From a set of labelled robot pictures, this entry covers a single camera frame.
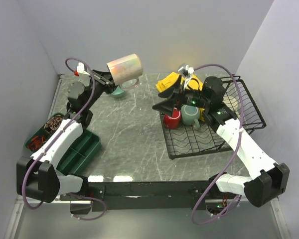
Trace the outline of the green glazed mug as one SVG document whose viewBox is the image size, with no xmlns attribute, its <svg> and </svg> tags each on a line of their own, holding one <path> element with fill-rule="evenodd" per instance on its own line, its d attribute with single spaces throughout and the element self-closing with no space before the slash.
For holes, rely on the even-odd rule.
<svg viewBox="0 0 299 239">
<path fill-rule="evenodd" d="M 200 128 L 200 110 L 194 106 L 183 105 L 181 107 L 181 120 L 184 125 L 192 126 L 194 129 Z"/>
</svg>

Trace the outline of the red mug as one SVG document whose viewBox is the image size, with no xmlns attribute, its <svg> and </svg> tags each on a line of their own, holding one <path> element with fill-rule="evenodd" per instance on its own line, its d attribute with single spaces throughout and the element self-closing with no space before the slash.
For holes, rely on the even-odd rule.
<svg viewBox="0 0 299 239">
<path fill-rule="evenodd" d="M 172 116 L 164 115 L 163 123 L 169 129 L 176 129 L 181 121 L 181 112 L 174 108 Z"/>
</svg>

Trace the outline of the pink mug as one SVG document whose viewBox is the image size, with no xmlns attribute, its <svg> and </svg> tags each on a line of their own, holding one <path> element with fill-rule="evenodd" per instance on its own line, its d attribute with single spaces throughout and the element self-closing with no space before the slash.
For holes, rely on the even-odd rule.
<svg viewBox="0 0 299 239">
<path fill-rule="evenodd" d="M 137 54 L 130 54 L 110 61 L 107 63 L 107 68 L 112 75 L 115 85 L 124 91 L 134 89 L 139 84 L 140 77 L 144 72 L 141 60 Z M 124 83 L 131 80 L 135 80 L 135 83 L 124 87 Z"/>
</svg>

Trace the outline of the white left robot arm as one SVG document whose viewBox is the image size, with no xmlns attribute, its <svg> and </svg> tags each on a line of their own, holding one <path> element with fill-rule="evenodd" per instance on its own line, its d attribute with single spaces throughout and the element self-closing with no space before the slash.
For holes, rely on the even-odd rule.
<svg viewBox="0 0 299 239">
<path fill-rule="evenodd" d="M 57 196 L 72 193 L 78 200 L 89 196 L 87 178 L 65 175 L 57 167 L 66 151 L 90 124 L 90 107 L 103 93 L 112 93 L 117 85 L 110 72 L 92 70 L 89 85 L 78 81 L 69 88 L 67 112 L 53 135 L 31 155 L 16 164 L 17 193 L 26 205 L 28 198 L 50 203 Z"/>
</svg>

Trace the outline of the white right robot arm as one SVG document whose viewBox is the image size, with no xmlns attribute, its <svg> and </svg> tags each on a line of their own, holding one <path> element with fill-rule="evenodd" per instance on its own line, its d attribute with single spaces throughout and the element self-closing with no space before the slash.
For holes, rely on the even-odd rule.
<svg viewBox="0 0 299 239">
<path fill-rule="evenodd" d="M 261 207 L 285 192 L 290 169 L 269 157 L 245 131 L 241 125 L 243 115 L 237 115 L 224 102 L 227 90 L 223 85 L 222 79 L 207 77 L 200 90 L 185 88 L 178 77 L 171 87 L 159 93 L 163 101 L 155 104 L 153 110 L 171 116 L 182 106 L 202 108 L 205 124 L 237 152 L 249 172 L 248 177 L 222 173 L 208 186 L 210 196 L 242 195 L 253 206 Z"/>
</svg>

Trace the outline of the yellow mug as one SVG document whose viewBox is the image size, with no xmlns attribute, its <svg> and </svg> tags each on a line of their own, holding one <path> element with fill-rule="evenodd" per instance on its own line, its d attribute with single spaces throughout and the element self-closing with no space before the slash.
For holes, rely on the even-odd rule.
<svg viewBox="0 0 299 239">
<path fill-rule="evenodd" d="M 204 117 L 204 110 L 202 110 L 200 112 L 200 118 L 199 118 L 202 122 L 205 122 L 205 117 Z"/>
</svg>

